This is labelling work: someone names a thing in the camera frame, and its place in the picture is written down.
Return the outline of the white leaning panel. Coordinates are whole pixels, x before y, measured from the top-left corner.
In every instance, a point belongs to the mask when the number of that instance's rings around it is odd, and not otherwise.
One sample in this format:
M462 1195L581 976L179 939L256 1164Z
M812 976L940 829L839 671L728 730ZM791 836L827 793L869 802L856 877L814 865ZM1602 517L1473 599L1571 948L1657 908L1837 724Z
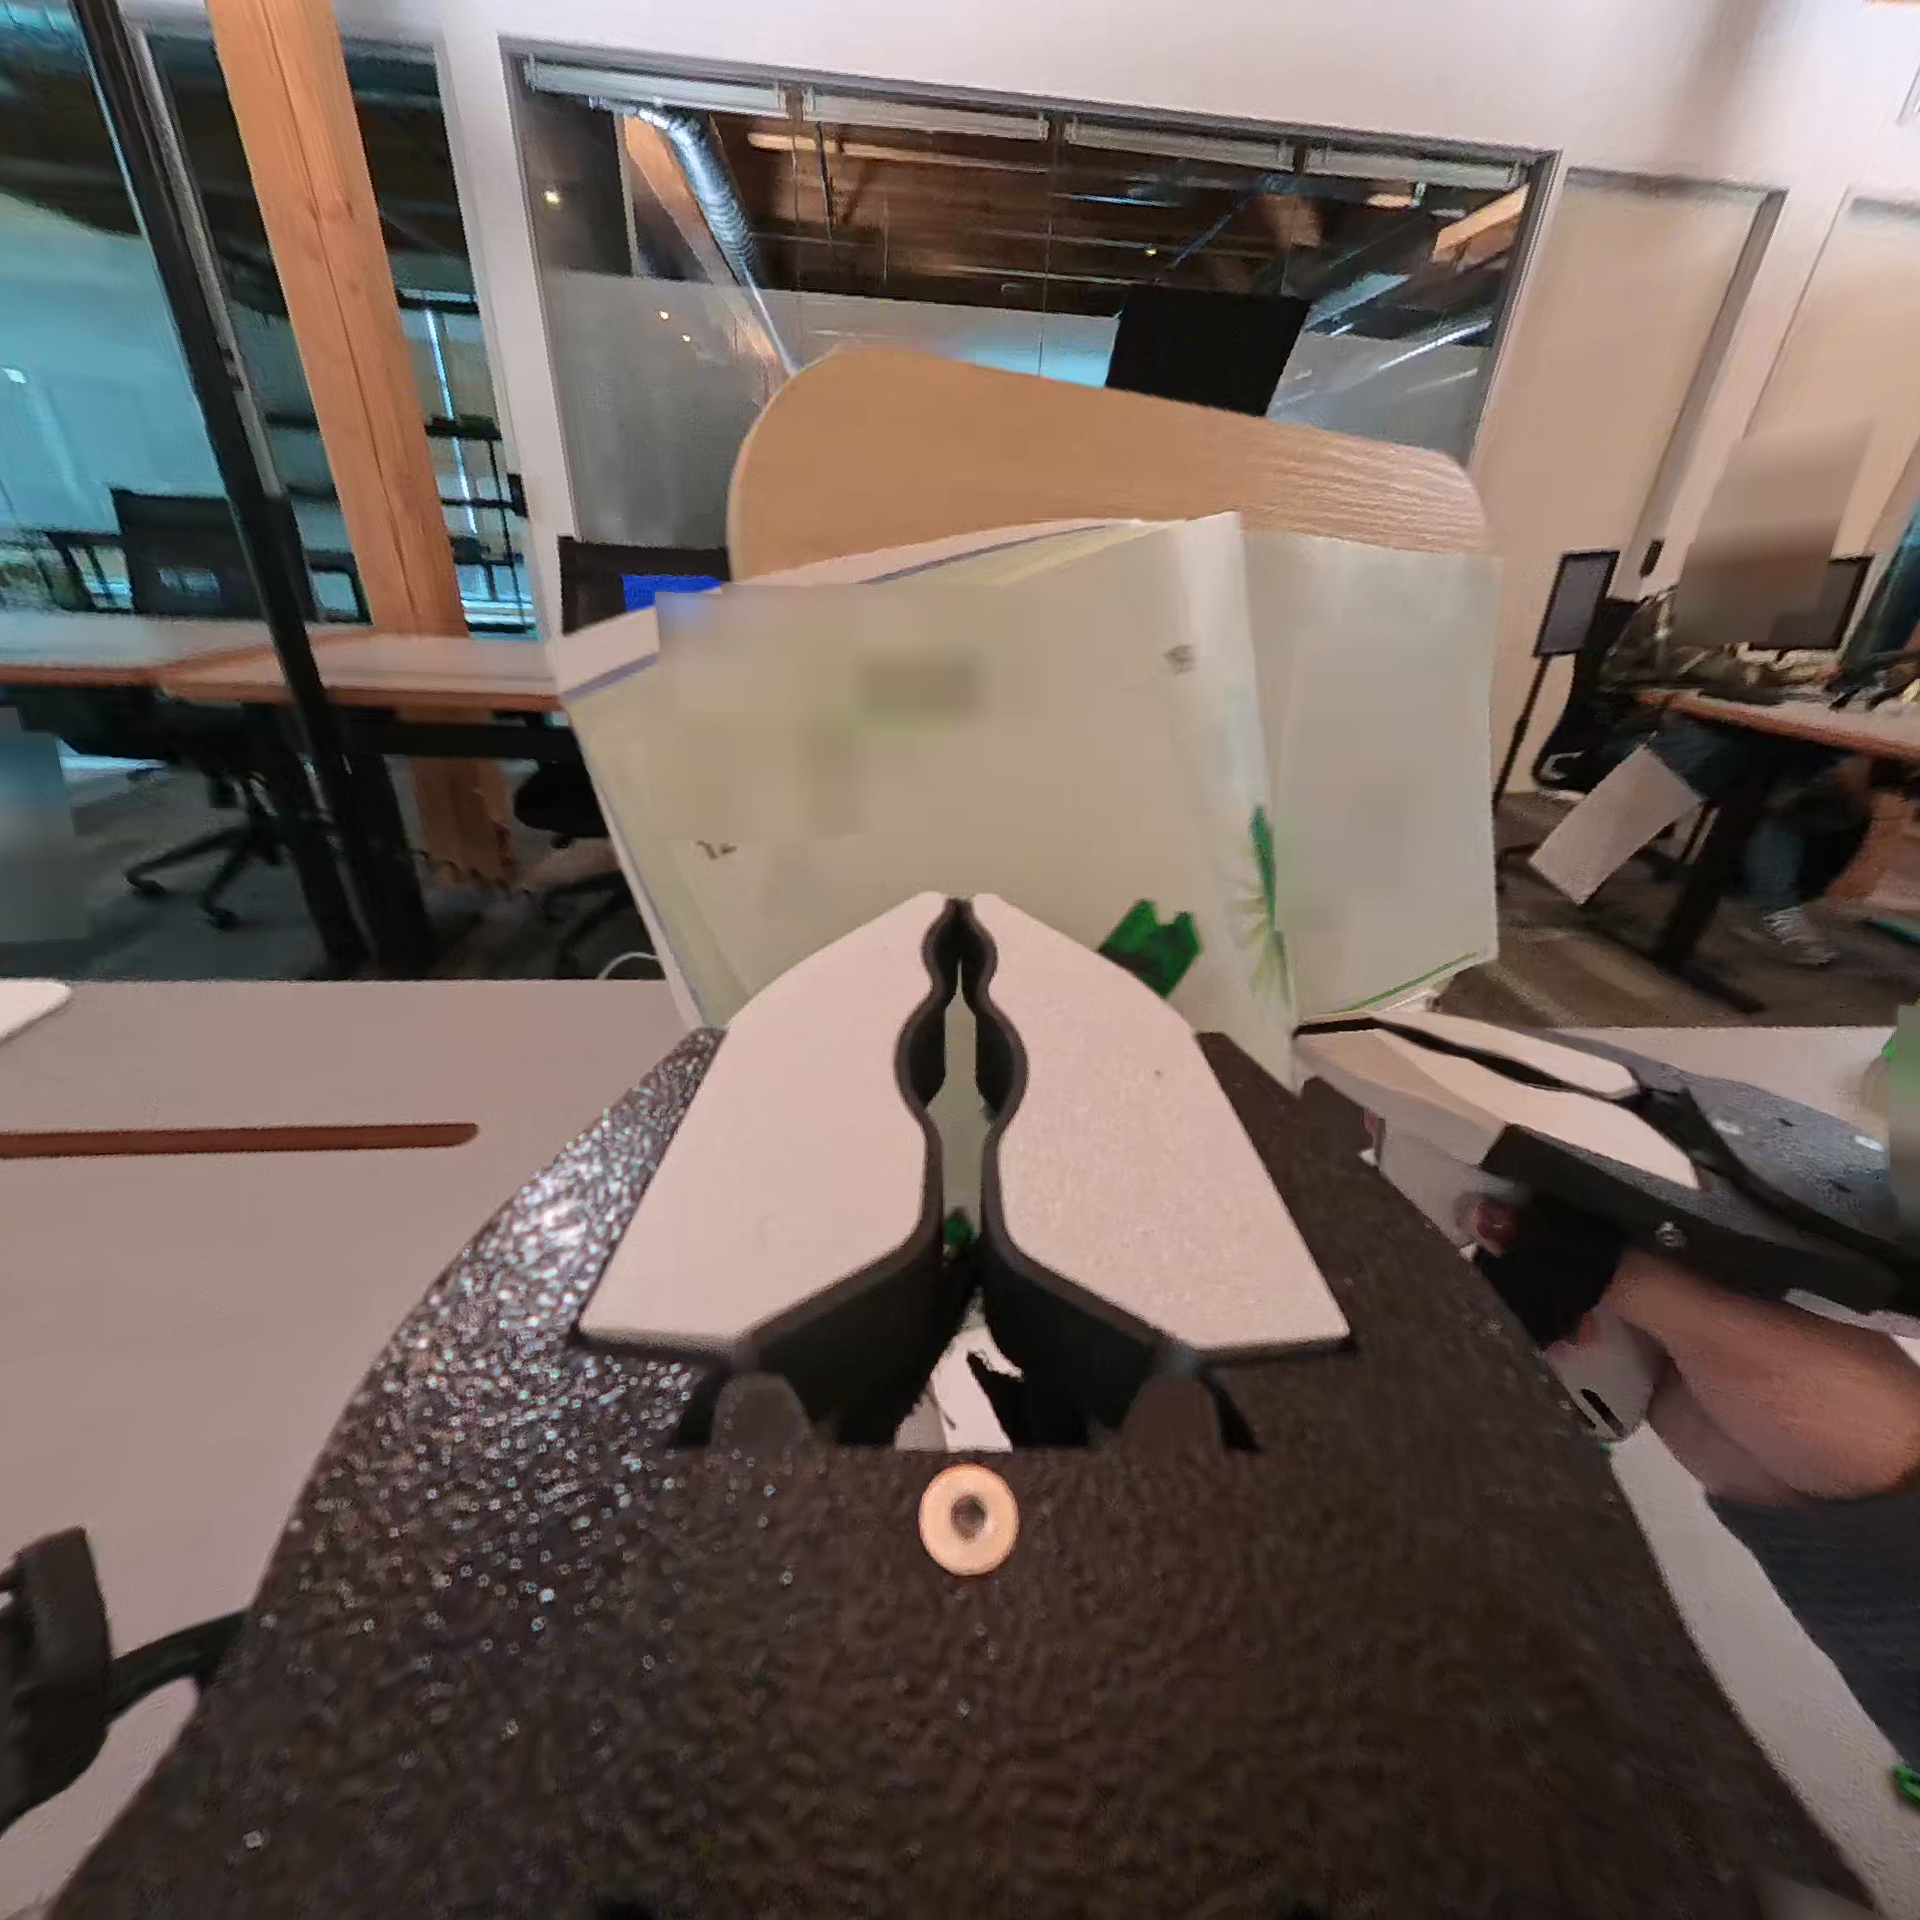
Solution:
M1667 764L1656 734L1624 755L1524 864L1561 900L1586 904L1667 829L1693 824L1703 813L1703 793Z

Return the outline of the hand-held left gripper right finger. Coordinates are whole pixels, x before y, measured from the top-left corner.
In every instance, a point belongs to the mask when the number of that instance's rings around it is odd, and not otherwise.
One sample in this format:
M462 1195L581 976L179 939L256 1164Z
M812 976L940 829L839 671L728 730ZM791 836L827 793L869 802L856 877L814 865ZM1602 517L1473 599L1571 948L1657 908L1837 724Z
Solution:
M1044 1405L1119 1431L1153 1379L1352 1339L1178 1009L994 895L969 901L969 1007L983 1315Z

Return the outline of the black wall screen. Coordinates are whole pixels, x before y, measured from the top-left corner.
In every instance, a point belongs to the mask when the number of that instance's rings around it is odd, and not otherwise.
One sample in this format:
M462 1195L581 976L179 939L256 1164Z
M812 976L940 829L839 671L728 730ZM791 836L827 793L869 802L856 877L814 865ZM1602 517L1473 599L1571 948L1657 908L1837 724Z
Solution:
M1310 312L1300 299L1137 284L1102 387L1264 418Z

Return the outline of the black floor lamp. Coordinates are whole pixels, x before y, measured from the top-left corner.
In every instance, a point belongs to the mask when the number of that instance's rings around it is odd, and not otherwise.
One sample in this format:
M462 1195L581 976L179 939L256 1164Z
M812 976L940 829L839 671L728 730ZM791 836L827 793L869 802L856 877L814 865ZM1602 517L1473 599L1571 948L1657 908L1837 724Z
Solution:
M298 755L314 784L331 856L308 864L301 892L333 973L355 976L374 949L370 854L348 787L348 763L328 718L317 660L301 615L293 560L279 540L273 510L233 387L213 304L191 248L183 203L165 168L161 127L148 86L137 67L131 31L117 6L77 3L71 12L86 65L131 193L142 234L177 332L188 379L196 396L207 443L220 477L225 505L242 539L253 582L261 592L261 621L280 683L293 699Z

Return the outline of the person's right hand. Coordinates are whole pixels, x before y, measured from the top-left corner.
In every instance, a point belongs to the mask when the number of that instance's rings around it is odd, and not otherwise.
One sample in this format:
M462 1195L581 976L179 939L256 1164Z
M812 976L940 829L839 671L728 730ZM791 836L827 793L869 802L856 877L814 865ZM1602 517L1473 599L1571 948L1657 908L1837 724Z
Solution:
M1709 1498L1849 1503L1915 1477L1917 1368L1894 1337L1640 1253L1601 1303L1662 1354L1649 1422Z

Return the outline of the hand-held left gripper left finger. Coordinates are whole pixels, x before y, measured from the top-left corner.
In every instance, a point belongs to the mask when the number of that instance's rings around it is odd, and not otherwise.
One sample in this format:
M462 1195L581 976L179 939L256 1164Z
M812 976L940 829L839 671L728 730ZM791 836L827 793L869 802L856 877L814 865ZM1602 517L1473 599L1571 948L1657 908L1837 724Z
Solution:
M915 895L804 956L726 1026L579 1315L581 1344L782 1379L861 1427L933 1365L943 1019L964 908Z

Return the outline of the glass office partition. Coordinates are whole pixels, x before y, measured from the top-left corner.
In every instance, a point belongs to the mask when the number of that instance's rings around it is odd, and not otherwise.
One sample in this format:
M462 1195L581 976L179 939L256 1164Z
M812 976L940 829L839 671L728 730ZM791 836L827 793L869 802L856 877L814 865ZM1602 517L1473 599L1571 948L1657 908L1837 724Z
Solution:
M225 306L253 451L321 615L370 621L245 141L202 6L126 6L168 167ZM533 630L524 493L500 426L434 59L340 30L423 436L468 630ZM194 383L71 6L1 8L5 605L129 614L123 496L223 499Z

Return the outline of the white door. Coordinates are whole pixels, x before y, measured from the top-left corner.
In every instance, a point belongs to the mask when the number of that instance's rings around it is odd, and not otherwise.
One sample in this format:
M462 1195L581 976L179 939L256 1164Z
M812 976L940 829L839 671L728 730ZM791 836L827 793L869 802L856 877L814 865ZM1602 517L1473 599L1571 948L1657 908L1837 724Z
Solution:
M1502 563L1491 766L1526 718L1517 787L1571 683L1532 657L1561 556L1607 550L1610 593L1645 590L1781 211L1763 185L1586 167L1554 185L1471 461Z
M1858 460L1830 556L1877 556L1907 527L1917 443L1917 205L1854 194L1835 217L1752 427Z

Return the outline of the toy instruction booklet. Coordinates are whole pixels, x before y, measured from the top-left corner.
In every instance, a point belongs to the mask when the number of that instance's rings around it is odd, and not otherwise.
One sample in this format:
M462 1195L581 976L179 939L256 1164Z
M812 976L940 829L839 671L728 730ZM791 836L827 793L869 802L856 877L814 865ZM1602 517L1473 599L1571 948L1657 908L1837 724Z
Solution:
M1280 1075L1496 956L1499 566L1067 519L791 568L551 671L700 1021L912 895L994 895Z

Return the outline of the black office chair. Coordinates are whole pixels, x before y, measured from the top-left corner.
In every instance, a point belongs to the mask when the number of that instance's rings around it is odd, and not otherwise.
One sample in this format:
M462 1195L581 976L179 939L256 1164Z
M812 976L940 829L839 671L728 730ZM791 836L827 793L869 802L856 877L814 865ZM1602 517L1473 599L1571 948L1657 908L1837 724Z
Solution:
M161 621L265 621L261 592L230 510L215 497L111 493L131 611ZM158 896L158 876L215 854L218 865L196 895L213 930L239 919L229 895L250 865L287 859L298 876L328 859L326 819L293 741L293 727L265 710L189 705L165 692L142 692L140 747L165 764L230 789L242 824L215 829L154 854L126 871L137 895Z

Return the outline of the black computer monitor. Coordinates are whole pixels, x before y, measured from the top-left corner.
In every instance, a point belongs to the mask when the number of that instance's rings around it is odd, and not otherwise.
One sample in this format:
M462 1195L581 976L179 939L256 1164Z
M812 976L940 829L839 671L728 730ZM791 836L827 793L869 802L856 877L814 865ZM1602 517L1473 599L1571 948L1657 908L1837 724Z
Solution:
M732 582L726 548L637 545L559 539L559 633L576 635L660 597Z

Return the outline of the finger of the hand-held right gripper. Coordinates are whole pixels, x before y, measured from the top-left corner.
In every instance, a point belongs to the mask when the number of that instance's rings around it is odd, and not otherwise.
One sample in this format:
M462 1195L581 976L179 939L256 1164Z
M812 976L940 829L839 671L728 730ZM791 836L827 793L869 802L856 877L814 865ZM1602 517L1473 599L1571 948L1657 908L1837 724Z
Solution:
M1633 1099L1640 1091L1639 1076L1618 1059L1508 1026L1437 1011L1316 1021L1316 1039L1368 1034L1402 1039L1426 1052L1458 1057L1529 1086L1581 1091L1591 1099Z
M1310 1081L1324 1081L1388 1127L1401 1124L1458 1165L1491 1168L1506 1133L1699 1190L1690 1155L1624 1099L1587 1086L1538 1086L1512 1062L1487 1068L1413 1035L1305 1035L1293 1047Z

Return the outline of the black framed floor sign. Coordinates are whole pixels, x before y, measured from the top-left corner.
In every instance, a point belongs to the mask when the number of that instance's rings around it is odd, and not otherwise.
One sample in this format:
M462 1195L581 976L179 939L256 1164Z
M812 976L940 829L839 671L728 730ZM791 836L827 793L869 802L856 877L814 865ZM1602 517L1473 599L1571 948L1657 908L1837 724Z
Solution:
M1578 548L1560 558L1545 611L1532 635L1532 677L1526 688L1520 711L1496 771L1491 791L1495 811L1499 811L1499 802L1512 784L1517 759L1520 758L1526 734L1543 697L1547 666L1557 658L1575 657L1583 650L1618 566L1619 548Z

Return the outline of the wooden pillar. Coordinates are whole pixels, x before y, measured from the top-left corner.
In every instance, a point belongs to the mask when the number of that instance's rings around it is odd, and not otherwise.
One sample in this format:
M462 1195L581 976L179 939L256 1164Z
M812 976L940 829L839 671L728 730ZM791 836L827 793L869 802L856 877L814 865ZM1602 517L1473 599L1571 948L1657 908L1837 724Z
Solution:
M468 645L446 480L466 460L428 433L423 361L405 334L368 145L331 6L212 3L233 110L339 496L374 652L397 668L402 721L481 724L434 668Z

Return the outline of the wooden office desk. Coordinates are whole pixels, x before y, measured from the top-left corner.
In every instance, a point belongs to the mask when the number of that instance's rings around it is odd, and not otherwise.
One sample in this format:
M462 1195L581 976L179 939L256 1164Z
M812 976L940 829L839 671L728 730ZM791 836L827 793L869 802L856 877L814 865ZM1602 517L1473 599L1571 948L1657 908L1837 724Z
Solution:
M382 635L119 614L1 615L5 688L140 689L235 706L296 831L301 892L333 969L428 973L430 925L388 759L576 764L530 640Z
M1768 741L1793 741L1801 747L1860 758L1870 766L1894 769L1895 787L1915 789L1917 730L1915 711L1907 706L1835 710L1809 701L1766 706L1726 701L1699 689L1640 689L1639 705L1662 718L1684 717L1720 730L1757 734ZM1643 952L1643 960L1667 978L1684 982L1697 996L1712 998L1747 1019L1763 1014L1763 1000L1705 969L1697 960L1697 949L1733 882L1741 876L1741 850L1775 787L1777 769L1766 766L1741 781L1726 802L1710 807L1703 838L1687 864L1687 877L1667 920Z

